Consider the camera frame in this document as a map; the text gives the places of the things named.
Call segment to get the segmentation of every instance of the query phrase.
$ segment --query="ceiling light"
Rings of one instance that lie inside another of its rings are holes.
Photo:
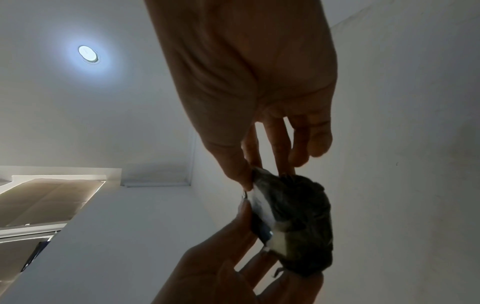
[[[87,46],[80,46],[78,48],[78,52],[83,57],[83,59],[87,60],[88,62],[97,62],[99,60],[98,55],[95,53],[94,50]]]

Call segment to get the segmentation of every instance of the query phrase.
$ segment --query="hand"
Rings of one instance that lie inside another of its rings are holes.
[[[185,111],[229,178],[252,188],[249,163],[262,165],[255,121],[279,174],[326,153],[337,58],[319,0],[146,4]]]
[[[188,250],[152,304],[312,304],[323,283],[321,274],[303,278],[285,271],[255,295],[253,288],[277,259],[261,251],[239,272],[234,270],[257,239],[250,231],[251,217],[250,204],[243,203],[235,220]]]

